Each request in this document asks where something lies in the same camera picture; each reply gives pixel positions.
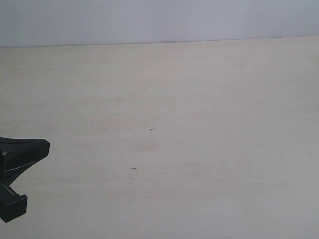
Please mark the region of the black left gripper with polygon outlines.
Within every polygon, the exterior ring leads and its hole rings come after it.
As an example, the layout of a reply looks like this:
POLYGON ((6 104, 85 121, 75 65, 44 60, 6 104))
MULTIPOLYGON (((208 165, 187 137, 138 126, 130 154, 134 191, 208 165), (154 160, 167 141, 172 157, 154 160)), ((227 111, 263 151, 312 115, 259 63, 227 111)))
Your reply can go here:
POLYGON ((27 196, 10 185, 24 171, 49 155, 45 139, 0 139, 0 218, 8 223, 26 213, 27 196))

